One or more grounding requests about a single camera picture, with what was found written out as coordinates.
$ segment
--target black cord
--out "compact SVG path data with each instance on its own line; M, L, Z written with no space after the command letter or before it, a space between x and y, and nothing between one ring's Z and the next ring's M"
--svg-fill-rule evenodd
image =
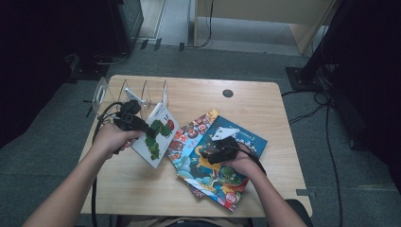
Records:
M320 101L318 100L318 95L324 96L325 102L320 102ZM300 116L297 116L297 117L295 117L295 118L293 118L293 119L290 119L290 120L288 121L288 123L289 123L290 125L292 125L292 124L294 124L295 122L298 122L298 121L300 121L300 120L302 120L302 119L305 119L305 118L307 118L307 117L310 117L310 116L314 115L314 114L315 114L318 110L320 110L321 108L323 108L323 107L325 107L325 106L328 106L328 105L330 104L330 101L331 101L330 97L324 95L322 92L315 93L315 95L314 95L313 98L314 98L315 102L319 104L319 106L318 106L313 112L311 112L311 113L308 113L308 114L305 114L305 115L300 115Z
M215 3L215 0L212 0L212 6L210 7L210 16L209 16L209 36L207 37L206 41L204 44L200 46L188 46L189 48L202 48L205 47L209 44L209 42L212 40L212 17L213 17L213 4Z
M336 166L336 162L334 161L333 151L331 149L330 140L329 140L329 136L328 136L328 113L329 113L329 110L330 110L330 105L327 105L326 120L325 120L325 134L326 134L326 142L327 142L327 146L328 146L328 151L330 153L331 163L333 164L334 176L336 178L337 196L339 199L339 215L340 215L339 226L341 227L342 226L342 201L341 201L341 193L340 193L340 180L339 180L339 173L337 172L337 166Z
M254 156L254 155L252 155L251 153L249 153L249 152L247 152L246 150L243 150L243 149L241 149L241 148L237 148L237 147L233 147L233 146L223 146L224 148L233 148L233 149L236 149L236 150L238 150L238 151L241 151L241 152L243 152L243 153L246 153L247 155L248 155L248 157L250 157L250 159L252 160L252 161L254 161L259 167L260 167L260 169L262 170L262 172L266 175L266 170L265 170L265 168L262 166L262 164L259 162L259 160Z
M282 96L286 96L288 94L292 94L295 93L296 91L292 91L292 92L288 92L288 93L284 93L282 94ZM321 102L318 100L318 95L322 95L325 98L324 102ZM313 114L315 114L318 110L320 110L323 107L326 107L326 119L325 119L325 137L326 137L326 142L327 142L327 147L329 150L329 154L330 154L330 158L331 158L331 162L333 165L333 170L334 170L334 175L335 175L335 179L336 179L336 188L337 188L337 195L338 195L338 201L339 201L339 215L340 215L340 224L339 226L342 226L342 201L341 201L341 193L340 193L340 180L339 180L339 173L337 171L337 166L336 166L336 162L334 161L334 156L333 156L333 151L331 149L331 145L330 145L330 140L329 140L329 134L328 134L328 114L329 114L329 110L330 110L330 105L332 103L332 99L325 95L323 92L318 92L315 93L315 95L313 96L313 99L316 103L319 104L319 107L316 108L315 111L306 114L306 115L302 115L302 116L298 116L292 120L289 120L289 124L293 124L301 119L304 119L306 117L312 116Z
M106 107L104 112L97 118L97 124L96 124L96 127L95 127L94 137L92 138L92 144L95 141L95 138L96 138L97 133L98 133L98 131L100 129L100 126L103 124L105 118L110 115L110 114L108 114L107 116L105 116L107 111L109 111L115 105L122 106L123 103L122 102L114 102L114 103L110 104L108 107ZM97 227L97 219L96 219L96 188L97 188L97 177L95 178L94 182L92 183L92 199L91 199L92 224L95 227Z

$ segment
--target picture book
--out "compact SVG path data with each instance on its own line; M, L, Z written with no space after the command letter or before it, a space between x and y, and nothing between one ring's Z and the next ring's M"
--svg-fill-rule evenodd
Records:
M212 110L177 130L167 149L168 158L177 170L188 164L189 155L216 117L218 117L218 112ZM201 199L204 196L198 188L190 184L188 186L196 198Z
M146 122L156 131L156 136L153 138L143 133L131 147L156 168L162 161L179 125L163 103L156 105Z
M238 130L231 136L237 143L245 145L257 158L268 144L267 140L219 115L188 158L181 161L177 174L204 195L234 211L248 183L248 178L228 166L211 165L201 155L203 152L214 149L217 141L213 141L212 137L220 128Z

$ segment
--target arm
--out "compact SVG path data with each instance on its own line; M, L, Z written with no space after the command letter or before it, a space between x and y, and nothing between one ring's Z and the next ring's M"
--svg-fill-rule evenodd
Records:
M92 147L59 187L26 220L24 226L74 226L97 173L118 148L130 145L140 131L103 126Z
M234 160L222 164L232 167L250 179L262 203L269 226L305 226L301 218L281 197L259 166L246 154L239 152Z

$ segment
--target forearm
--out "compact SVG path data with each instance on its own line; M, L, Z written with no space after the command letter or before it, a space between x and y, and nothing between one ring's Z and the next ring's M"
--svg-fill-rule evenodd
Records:
M305 226L260 169L256 169L249 176L262 203L269 226Z
M96 175L106 159L89 151L25 226L74 226Z

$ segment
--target person's left hand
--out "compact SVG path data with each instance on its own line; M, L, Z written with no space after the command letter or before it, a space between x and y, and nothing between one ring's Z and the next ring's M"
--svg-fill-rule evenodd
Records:
M106 124L98 131L92 147L101 150L107 159L110 159L113 157L113 152L128 148L131 140L141 134L141 131L122 131L115 124Z

